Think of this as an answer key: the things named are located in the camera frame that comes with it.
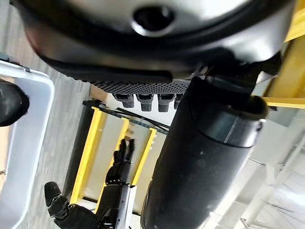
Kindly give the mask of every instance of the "robotic finger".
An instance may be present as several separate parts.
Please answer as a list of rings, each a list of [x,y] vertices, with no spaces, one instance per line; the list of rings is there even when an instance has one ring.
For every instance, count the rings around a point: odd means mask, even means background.
[[[77,204],[69,204],[55,182],[44,186],[46,206],[51,218],[61,229],[128,228],[136,187],[130,185],[134,139],[127,145],[123,139],[114,152],[114,164],[106,176],[106,186],[97,212]]]

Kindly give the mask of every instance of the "black rubber cap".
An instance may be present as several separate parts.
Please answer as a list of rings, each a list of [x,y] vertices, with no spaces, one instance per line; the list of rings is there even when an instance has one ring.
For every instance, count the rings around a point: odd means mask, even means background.
[[[142,111],[152,111],[152,104],[141,104]]]
[[[61,190],[55,182],[48,182],[44,185],[44,196],[46,199],[46,205],[49,207],[52,200],[61,194]]]
[[[159,112],[168,112],[168,107],[169,107],[169,104],[159,104],[158,105],[158,110]]]
[[[130,101],[130,102],[122,102],[123,107],[125,108],[134,108],[134,101]]]

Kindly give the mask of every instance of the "yellow beam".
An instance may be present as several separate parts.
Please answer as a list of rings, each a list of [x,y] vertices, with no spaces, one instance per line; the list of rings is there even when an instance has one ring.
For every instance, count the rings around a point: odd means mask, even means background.
[[[291,107],[305,109],[305,98],[270,98],[265,97],[268,106]]]
[[[293,41],[282,69],[268,96],[298,98],[305,87],[305,36]]]
[[[148,154],[149,154],[149,151],[151,150],[151,147],[153,145],[153,140],[157,134],[157,130],[153,129],[153,128],[150,128],[150,131],[151,131],[151,134],[148,138],[148,141],[147,141],[147,144],[146,144],[146,147],[143,151],[143,154],[142,154],[142,157],[141,157],[141,160],[140,160],[140,163],[139,163],[139,166],[137,168],[137,171],[134,175],[134,178],[133,178],[133,181],[132,181],[132,185],[136,185],[139,181],[139,178],[140,178],[140,175],[142,173],[142,170],[144,168],[144,165],[145,165],[145,162],[147,160],[147,157],[148,157]]]
[[[305,0],[298,0],[286,42],[305,34]]]
[[[121,132],[120,132],[118,141],[117,141],[116,146],[115,146],[115,149],[114,149],[115,151],[117,151],[117,150],[120,149],[121,141],[122,141],[122,139],[125,138],[125,135],[126,135],[126,132],[127,132],[128,126],[129,126],[129,120],[128,120],[127,118],[122,118],[122,120],[123,120],[124,122],[123,122],[123,126],[122,126],[122,128],[121,128]],[[114,159],[113,159],[113,157],[112,157],[111,162],[110,162],[110,164],[109,164],[109,168],[110,168],[111,166],[113,166],[113,163],[114,163]],[[97,202],[97,206],[96,206],[96,208],[95,208],[95,210],[94,210],[94,213],[96,213],[96,212],[97,212],[97,209],[99,208],[100,201],[101,201],[101,198],[102,198],[102,193],[103,193],[103,190],[104,190],[104,187],[105,187],[105,186],[106,186],[106,183],[104,182],[104,184],[103,184],[103,186],[102,186],[102,189],[101,189],[101,192],[100,192],[99,200],[98,200],[98,202]]]
[[[81,156],[80,166],[77,171],[70,200],[71,204],[76,204],[83,198],[83,190],[87,185],[88,177],[96,155],[97,146],[101,138],[102,126],[104,125],[107,116],[106,113],[101,112],[96,107],[92,107],[92,109],[94,110],[94,113]]]

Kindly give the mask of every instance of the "black cable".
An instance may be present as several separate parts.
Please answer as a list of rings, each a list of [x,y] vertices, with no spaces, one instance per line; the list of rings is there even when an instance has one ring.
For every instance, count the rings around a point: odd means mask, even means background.
[[[119,115],[126,115],[126,116],[133,116],[133,117],[136,117],[136,118],[140,118],[140,119],[143,119],[151,124],[153,124],[154,126],[158,127],[159,129],[163,130],[163,131],[166,131],[168,132],[167,129],[163,128],[162,126],[160,126],[160,124],[156,123],[155,121],[149,119],[149,118],[145,118],[141,115],[138,115],[138,114],[133,114],[133,113],[127,113],[127,112],[121,112],[121,111],[116,111],[116,110],[112,110],[112,109],[108,109],[108,108],[103,108],[103,107],[99,107],[102,111],[109,111],[109,112],[112,112],[112,113],[115,113],[115,114],[119,114]]]
[[[168,132],[167,129],[165,129],[165,128],[163,128],[162,126],[156,124],[154,121],[148,120],[147,118],[142,117],[142,116],[140,116],[140,115],[136,115],[136,114],[127,114],[127,113],[120,112],[120,111],[113,111],[113,112],[115,112],[115,113],[117,113],[117,114],[121,114],[121,115],[133,116],[133,117],[137,117],[137,118],[143,119],[143,120],[145,120],[145,121],[147,121],[147,122],[149,122],[149,123],[155,125],[155,126],[158,127],[159,129]]]
[[[133,113],[133,112],[126,111],[126,110],[121,109],[121,108],[119,108],[119,107],[116,108],[116,110],[121,111],[121,112],[125,112],[125,113],[127,113],[127,114],[131,114],[131,115],[137,115],[137,116],[139,116],[139,117],[141,117],[141,118],[145,118],[145,119],[147,119],[147,120],[153,121],[153,122],[155,122],[156,124],[158,124],[158,125],[160,125],[160,126],[162,126],[162,127],[165,127],[165,128],[167,128],[167,129],[170,128],[170,126],[168,126],[168,125],[165,125],[165,124],[163,124],[163,123],[159,123],[159,122],[154,121],[154,120],[152,120],[152,119],[146,118],[146,117],[144,117],[144,116],[142,116],[142,115],[140,115],[140,114],[135,114],[135,113]]]

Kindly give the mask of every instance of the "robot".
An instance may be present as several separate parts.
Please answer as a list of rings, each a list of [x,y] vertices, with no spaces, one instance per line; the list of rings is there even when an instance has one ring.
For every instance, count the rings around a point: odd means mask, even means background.
[[[15,0],[34,51],[51,67],[149,112],[176,115],[141,214],[143,229],[197,229],[226,194],[263,128],[251,93],[275,75],[294,0]],[[97,214],[53,182],[46,204],[62,229],[128,228],[133,141],[114,152]]]

